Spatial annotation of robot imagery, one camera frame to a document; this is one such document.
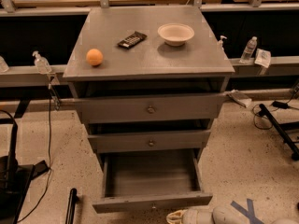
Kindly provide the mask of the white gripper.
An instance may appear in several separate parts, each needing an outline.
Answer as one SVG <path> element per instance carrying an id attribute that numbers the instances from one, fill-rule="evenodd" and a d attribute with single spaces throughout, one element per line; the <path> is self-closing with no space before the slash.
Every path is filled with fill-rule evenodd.
<path id="1" fill-rule="evenodd" d="M 168 224 L 214 224 L 210 212 L 199 211 L 196 209 L 177 210 L 166 216 Z"/>

